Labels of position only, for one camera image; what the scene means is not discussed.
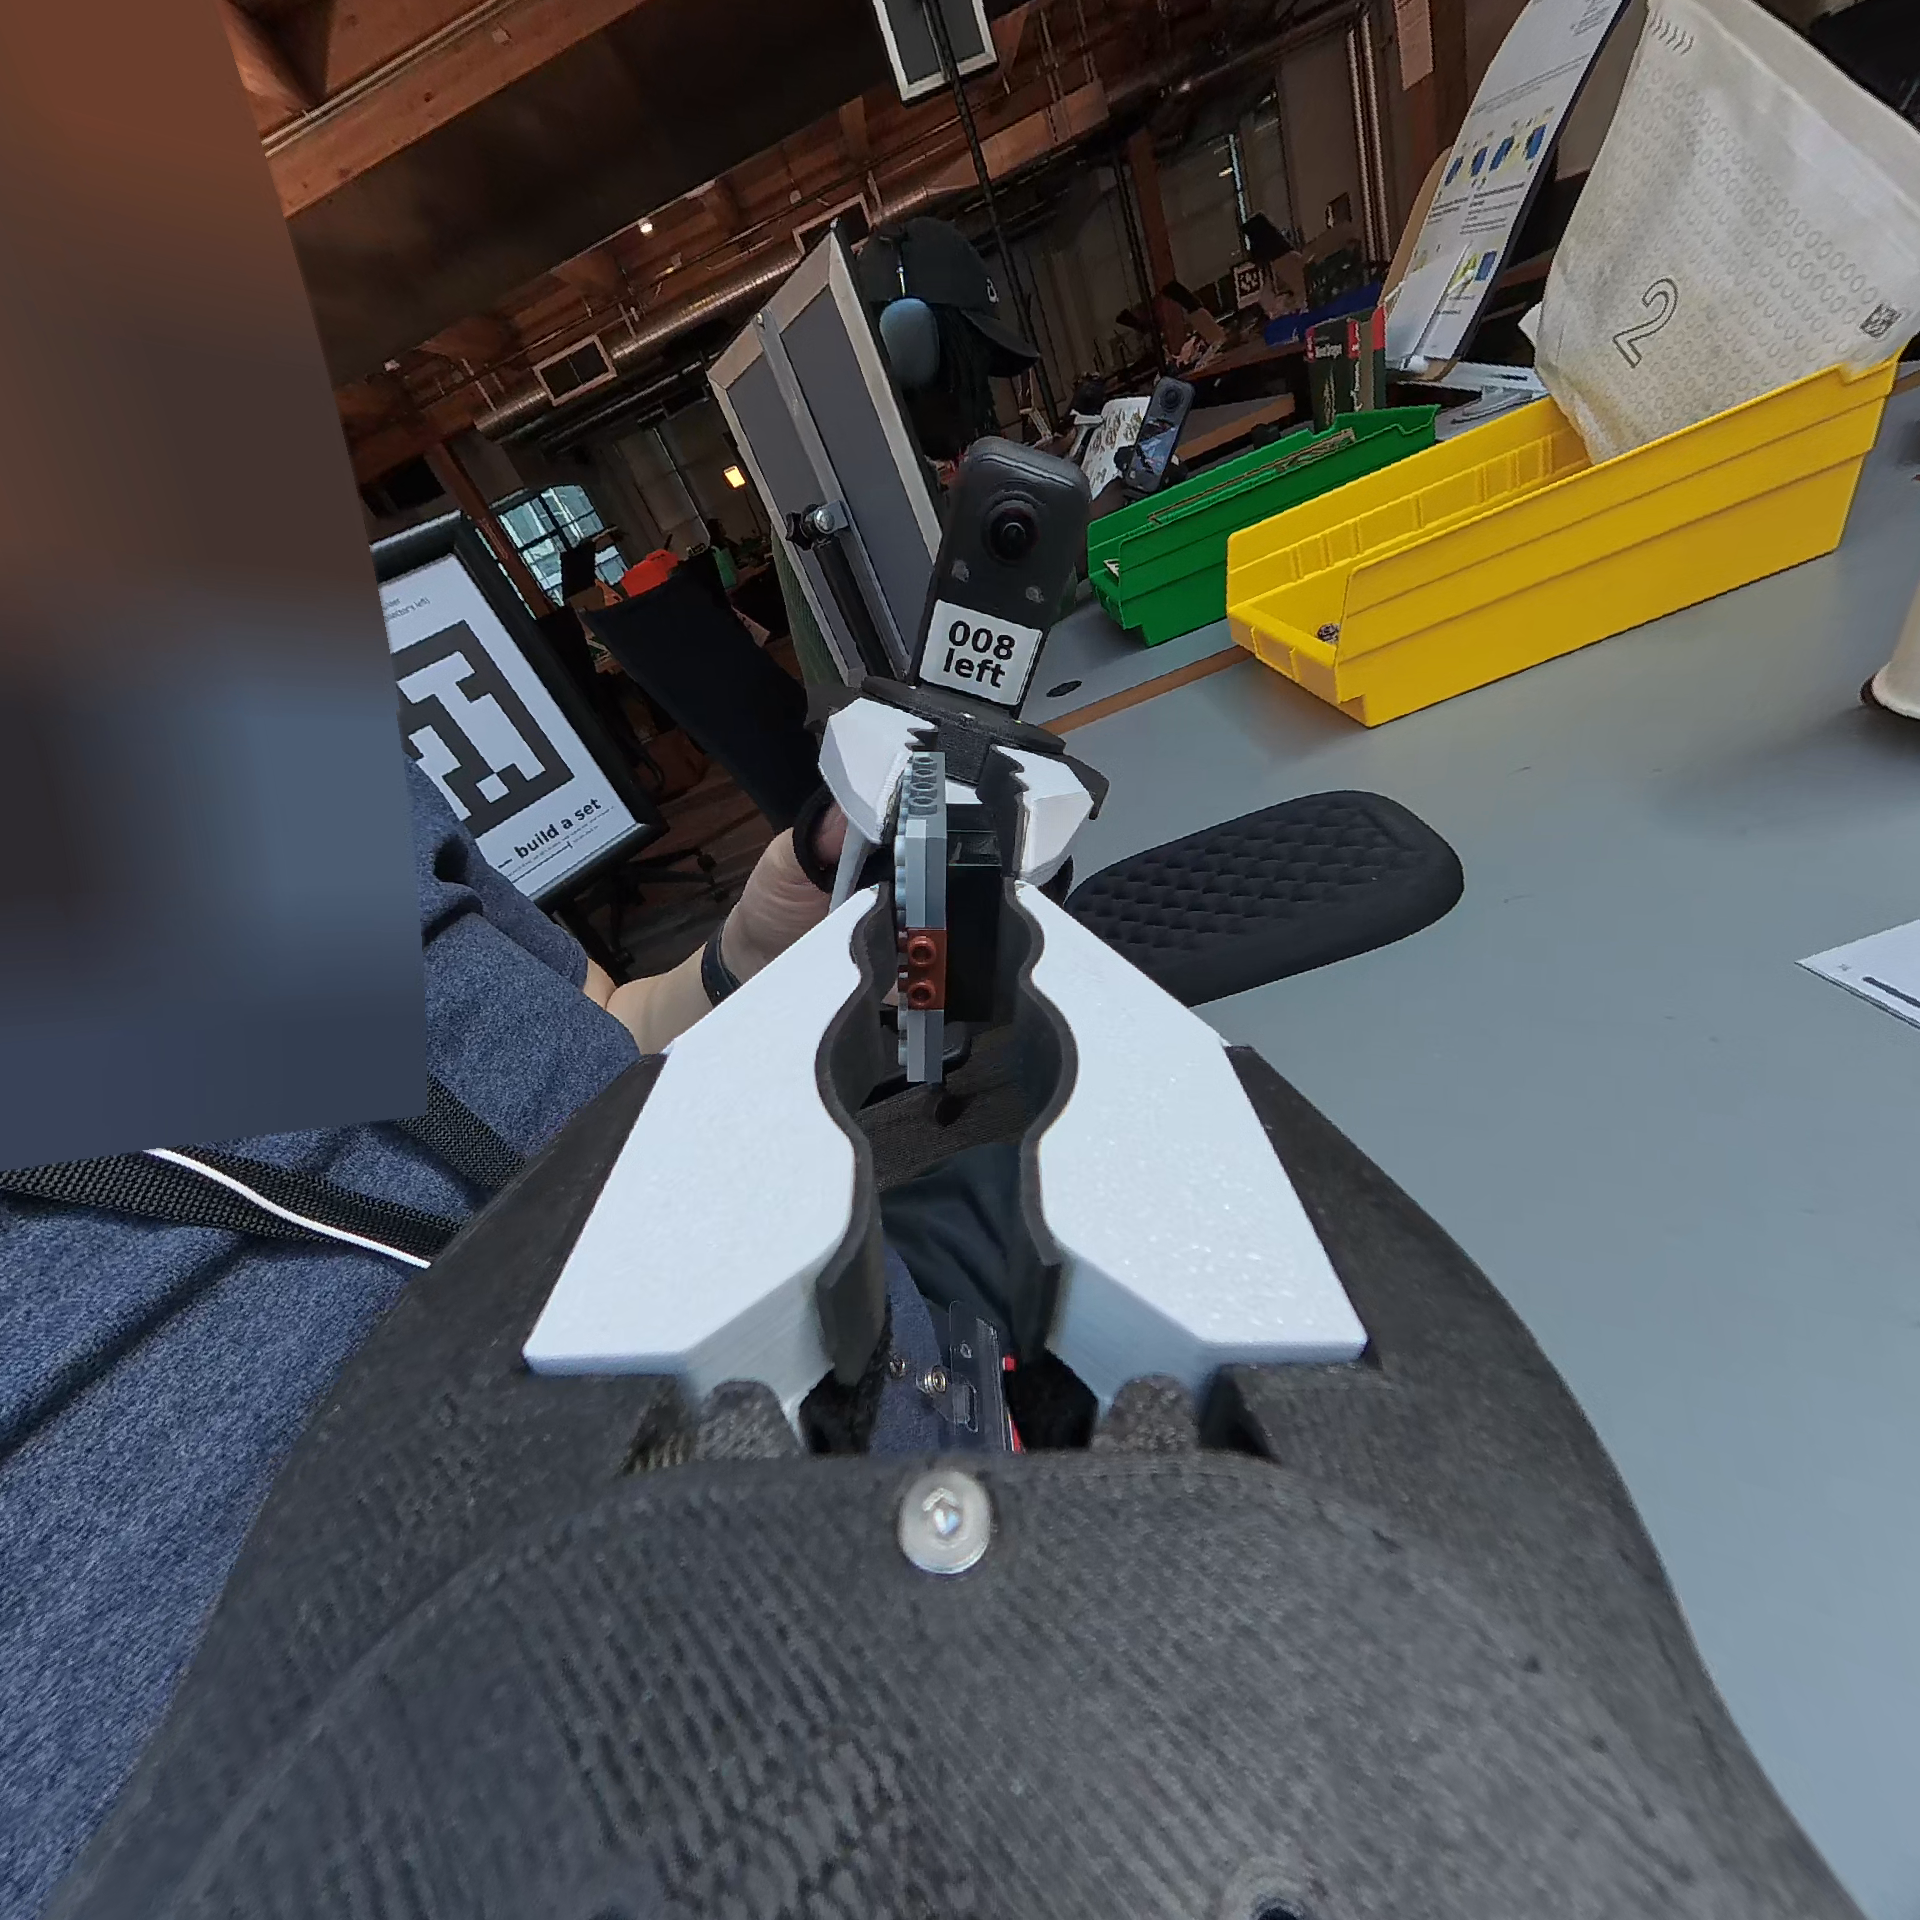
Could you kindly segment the yellow plastic bin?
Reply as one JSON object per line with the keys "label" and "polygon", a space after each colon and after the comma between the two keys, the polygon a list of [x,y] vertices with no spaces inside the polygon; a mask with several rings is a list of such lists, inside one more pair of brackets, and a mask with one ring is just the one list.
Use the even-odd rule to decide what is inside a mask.
{"label": "yellow plastic bin", "polygon": [[1233,535],[1231,634],[1375,728],[1825,558],[1896,372],[1822,371],[1600,464],[1540,396]]}

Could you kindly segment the person's left hand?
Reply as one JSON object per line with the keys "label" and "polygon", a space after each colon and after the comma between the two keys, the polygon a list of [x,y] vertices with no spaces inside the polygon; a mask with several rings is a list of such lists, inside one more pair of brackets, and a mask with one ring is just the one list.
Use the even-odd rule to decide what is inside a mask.
{"label": "person's left hand", "polygon": [[751,980],[826,918],[849,827],[822,784],[763,850],[718,938],[720,962],[736,983]]}

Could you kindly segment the red badge holder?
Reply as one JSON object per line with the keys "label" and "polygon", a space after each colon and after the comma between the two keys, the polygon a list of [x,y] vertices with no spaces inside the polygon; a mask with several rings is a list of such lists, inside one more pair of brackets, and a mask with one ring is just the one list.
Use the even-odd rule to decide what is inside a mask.
{"label": "red badge holder", "polygon": [[1008,1355],[993,1320],[966,1304],[947,1314],[943,1420],[963,1453],[1021,1454],[1023,1439],[1006,1403]]}

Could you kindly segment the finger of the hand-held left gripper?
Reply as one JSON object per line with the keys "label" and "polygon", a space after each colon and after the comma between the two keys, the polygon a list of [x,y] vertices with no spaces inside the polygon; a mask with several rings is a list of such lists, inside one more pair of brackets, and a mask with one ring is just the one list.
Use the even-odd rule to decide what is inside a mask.
{"label": "finger of the hand-held left gripper", "polygon": [[1050,884],[1071,862],[1075,840],[1103,808],[1103,774],[1073,756],[1011,751],[1015,767],[1021,882]]}
{"label": "finger of the hand-held left gripper", "polygon": [[867,858],[892,842],[901,779],[919,752],[921,716],[889,702],[849,702],[828,714],[821,769],[847,817],[830,909],[840,909],[863,887]]}

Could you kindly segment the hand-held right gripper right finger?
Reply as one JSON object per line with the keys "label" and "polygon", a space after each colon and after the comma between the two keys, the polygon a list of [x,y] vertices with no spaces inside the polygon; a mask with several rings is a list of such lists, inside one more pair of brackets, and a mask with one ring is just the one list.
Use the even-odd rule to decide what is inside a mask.
{"label": "hand-held right gripper right finger", "polygon": [[1059,1268],[1050,1350],[1111,1406],[1132,1381],[1202,1399],[1226,1366],[1346,1365],[1368,1334],[1206,1021],[1050,900],[1021,1011],[1060,1047],[1028,1137]]}

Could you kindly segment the person's left forearm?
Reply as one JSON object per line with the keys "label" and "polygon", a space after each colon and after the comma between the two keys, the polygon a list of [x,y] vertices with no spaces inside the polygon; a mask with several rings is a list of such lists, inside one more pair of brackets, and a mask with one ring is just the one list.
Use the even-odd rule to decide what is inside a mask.
{"label": "person's left forearm", "polygon": [[704,980],[704,953],[699,949],[668,973],[621,985],[588,960],[585,995],[632,1036],[641,1055],[661,1055],[714,1006]]}

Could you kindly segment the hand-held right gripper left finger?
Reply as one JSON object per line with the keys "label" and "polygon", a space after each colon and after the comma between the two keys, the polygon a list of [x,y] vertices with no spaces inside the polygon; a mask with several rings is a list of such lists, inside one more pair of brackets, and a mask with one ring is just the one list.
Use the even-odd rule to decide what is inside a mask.
{"label": "hand-held right gripper left finger", "polygon": [[892,900],[847,900],[665,1056],[537,1319],[539,1376],[729,1381],[795,1418],[854,1387],[887,1328],[873,1149],[857,1113],[892,1060]]}

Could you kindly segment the instruction sheet stand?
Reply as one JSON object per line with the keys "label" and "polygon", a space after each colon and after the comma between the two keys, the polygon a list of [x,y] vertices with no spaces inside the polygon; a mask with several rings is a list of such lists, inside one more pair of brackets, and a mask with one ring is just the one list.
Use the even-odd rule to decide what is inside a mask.
{"label": "instruction sheet stand", "polygon": [[1444,136],[1394,253],[1382,300],[1392,377],[1436,384],[1468,357],[1526,219],[1555,182],[1570,118],[1642,14],[1642,5],[1626,3],[1520,7],[1461,130]]}

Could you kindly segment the grey framed panel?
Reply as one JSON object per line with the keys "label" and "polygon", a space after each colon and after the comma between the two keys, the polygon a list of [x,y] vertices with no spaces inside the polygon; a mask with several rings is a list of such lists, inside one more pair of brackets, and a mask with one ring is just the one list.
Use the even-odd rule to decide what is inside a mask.
{"label": "grey framed panel", "polygon": [[713,388],[832,679],[911,683],[943,503],[838,222],[718,357]]}

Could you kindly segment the grey lego assembly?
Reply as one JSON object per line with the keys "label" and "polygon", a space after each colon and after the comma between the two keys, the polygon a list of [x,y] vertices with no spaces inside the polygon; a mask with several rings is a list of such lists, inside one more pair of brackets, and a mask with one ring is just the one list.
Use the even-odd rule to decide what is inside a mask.
{"label": "grey lego assembly", "polygon": [[949,798],[947,756],[906,761],[894,822],[896,1025],[906,1082],[947,1078],[949,1031],[997,1011],[1003,866],[985,804]]}

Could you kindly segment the white paper bag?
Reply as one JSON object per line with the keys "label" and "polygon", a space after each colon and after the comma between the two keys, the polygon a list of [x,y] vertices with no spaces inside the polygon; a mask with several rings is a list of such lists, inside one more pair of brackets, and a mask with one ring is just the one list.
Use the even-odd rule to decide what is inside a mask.
{"label": "white paper bag", "polygon": [[1588,458],[1868,372],[1917,324],[1917,129],[1760,5],[1649,5],[1539,322]]}

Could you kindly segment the ceiling light fixture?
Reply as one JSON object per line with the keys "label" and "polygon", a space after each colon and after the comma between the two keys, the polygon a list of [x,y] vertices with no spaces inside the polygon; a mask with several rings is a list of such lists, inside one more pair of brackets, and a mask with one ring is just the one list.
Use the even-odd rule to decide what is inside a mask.
{"label": "ceiling light fixture", "polygon": [[921,102],[998,67],[997,37],[985,3],[874,3],[898,99]]}

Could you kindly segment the framed marker sign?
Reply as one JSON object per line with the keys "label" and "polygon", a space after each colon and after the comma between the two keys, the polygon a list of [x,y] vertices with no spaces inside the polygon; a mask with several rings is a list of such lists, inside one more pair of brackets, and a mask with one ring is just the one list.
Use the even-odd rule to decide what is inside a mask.
{"label": "framed marker sign", "polygon": [[667,837],[467,516],[371,555],[405,747],[495,871],[547,903]]}

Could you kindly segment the green plastic bin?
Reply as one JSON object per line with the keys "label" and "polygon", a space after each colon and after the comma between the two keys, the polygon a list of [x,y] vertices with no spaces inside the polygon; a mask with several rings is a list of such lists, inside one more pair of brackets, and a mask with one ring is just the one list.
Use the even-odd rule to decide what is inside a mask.
{"label": "green plastic bin", "polygon": [[1237,533],[1283,516],[1435,444],[1438,406],[1339,414],[1088,524],[1088,581],[1105,612],[1146,646],[1226,616]]}

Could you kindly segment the small dark green box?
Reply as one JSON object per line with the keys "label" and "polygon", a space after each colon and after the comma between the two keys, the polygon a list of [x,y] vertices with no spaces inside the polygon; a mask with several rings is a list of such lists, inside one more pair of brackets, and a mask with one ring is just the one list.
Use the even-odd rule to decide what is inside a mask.
{"label": "small dark green box", "polygon": [[1308,326],[1308,391],[1312,427],[1331,433],[1336,420],[1389,406],[1384,360],[1387,313],[1352,310]]}

